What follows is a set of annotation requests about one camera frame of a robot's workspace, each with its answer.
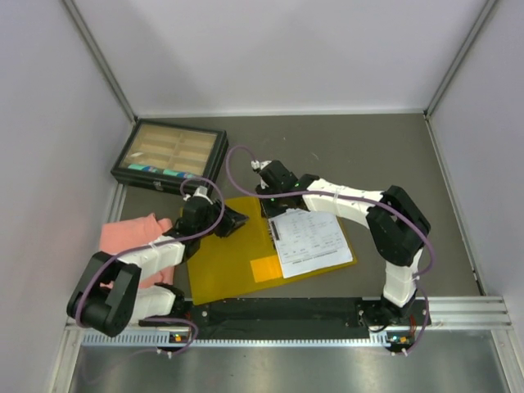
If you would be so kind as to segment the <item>metal folder clip mechanism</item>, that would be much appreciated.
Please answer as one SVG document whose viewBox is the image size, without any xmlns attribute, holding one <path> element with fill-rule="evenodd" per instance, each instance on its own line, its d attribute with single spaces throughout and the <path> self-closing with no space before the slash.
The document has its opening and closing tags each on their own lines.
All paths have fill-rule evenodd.
<svg viewBox="0 0 524 393">
<path fill-rule="evenodd" d="M 277 242 L 280 240 L 280 236 L 279 236 L 278 228 L 277 228 L 277 225 L 274 219 L 268 220 L 268 228 L 269 228 L 269 233 L 270 233 L 270 237 L 272 240 L 273 248 L 276 248 Z"/>
</svg>

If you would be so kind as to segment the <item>yellow plastic folder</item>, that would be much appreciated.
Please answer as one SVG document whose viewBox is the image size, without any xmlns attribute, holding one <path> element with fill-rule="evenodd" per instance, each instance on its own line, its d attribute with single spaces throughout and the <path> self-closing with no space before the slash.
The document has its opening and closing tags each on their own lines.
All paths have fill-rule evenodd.
<svg viewBox="0 0 524 393">
<path fill-rule="evenodd" d="M 261 216 L 260 202 L 252 196 L 228 199 L 228 207 L 249 216 L 232 235 L 209 236 L 201 240 L 199 251 L 187 262 L 191 297 L 195 305 L 239 297 L 255 291 L 280 287 L 322 273 L 356 264 L 320 269 L 294 278 L 284 278 L 276 248 L 273 248 L 268 220 Z"/>
</svg>

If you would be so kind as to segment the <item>white paper sheet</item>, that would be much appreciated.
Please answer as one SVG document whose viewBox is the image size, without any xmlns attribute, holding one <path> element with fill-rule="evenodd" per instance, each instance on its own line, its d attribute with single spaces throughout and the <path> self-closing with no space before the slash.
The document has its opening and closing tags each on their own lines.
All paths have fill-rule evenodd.
<svg viewBox="0 0 524 393">
<path fill-rule="evenodd" d="M 354 261 L 335 215 L 295 209 L 272 219 L 280 236 L 276 250 L 284 278 Z"/>
</svg>

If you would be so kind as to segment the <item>black compartment display box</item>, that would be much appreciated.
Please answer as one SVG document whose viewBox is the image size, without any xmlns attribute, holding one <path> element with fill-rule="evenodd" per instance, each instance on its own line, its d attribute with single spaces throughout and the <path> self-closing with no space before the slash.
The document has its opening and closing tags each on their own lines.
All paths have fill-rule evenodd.
<svg viewBox="0 0 524 393">
<path fill-rule="evenodd" d="M 183 180 L 171 181 L 161 174 L 163 169 L 190 172 L 214 182 L 227 151 L 228 135 L 224 130 L 140 119 L 111 174 L 126 186 L 178 195 Z M 152 165 L 159 171 L 148 173 L 128 169 L 131 164 Z"/>
</svg>

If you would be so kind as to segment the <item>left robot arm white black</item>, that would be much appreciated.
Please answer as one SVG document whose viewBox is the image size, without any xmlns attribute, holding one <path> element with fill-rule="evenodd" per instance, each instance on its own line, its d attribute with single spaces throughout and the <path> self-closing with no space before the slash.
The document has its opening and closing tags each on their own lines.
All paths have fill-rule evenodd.
<svg viewBox="0 0 524 393">
<path fill-rule="evenodd" d="M 104 246 L 93 254 L 66 306 L 83 328 L 116 337 L 130 324 L 180 323 L 185 317 L 184 294 L 161 278 L 187 262 L 208 235 L 228 237 L 248 217 L 221 200 L 198 193 L 190 196 L 180 217 L 135 247 L 115 251 Z"/>
</svg>

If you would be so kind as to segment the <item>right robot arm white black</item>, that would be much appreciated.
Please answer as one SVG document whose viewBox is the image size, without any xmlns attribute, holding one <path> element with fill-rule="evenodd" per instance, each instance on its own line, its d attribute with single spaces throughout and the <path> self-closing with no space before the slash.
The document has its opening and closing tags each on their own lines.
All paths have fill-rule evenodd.
<svg viewBox="0 0 524 393">
<path fill-rule="evenodd" d="M 288 209 L 334 214 L 364 226 L 378 254 L 385 260 L 386 281 L 377 305 L 364 307 L 364 324 L 386 328 L 405 321 L 412 313 L 422 253 L 436 258 L 429 242 L 431 225 L 408 193 L 398 186 L 385 191 L 364 191 L 336 185 L 317 175 L 296 177 L 279 160 L 251 162 L 260 176 L 255 191 L 270 216 Z"/>
</svg>

